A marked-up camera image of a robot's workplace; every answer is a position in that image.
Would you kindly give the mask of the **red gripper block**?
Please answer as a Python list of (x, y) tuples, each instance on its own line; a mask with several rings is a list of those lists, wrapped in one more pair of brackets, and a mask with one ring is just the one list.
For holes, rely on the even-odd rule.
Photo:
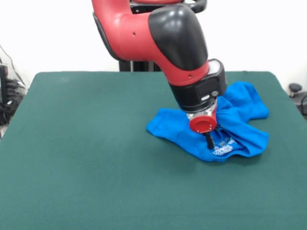
[(220, 131), (221, 125), (217, 123), (217, 99), (203, 111), (197, 113), (187, 113), (189, 127), (196, 133), (203, 133), (206, 138), (208, 149), (214, 149), (214, 140), (209, 132), (212, 130)]

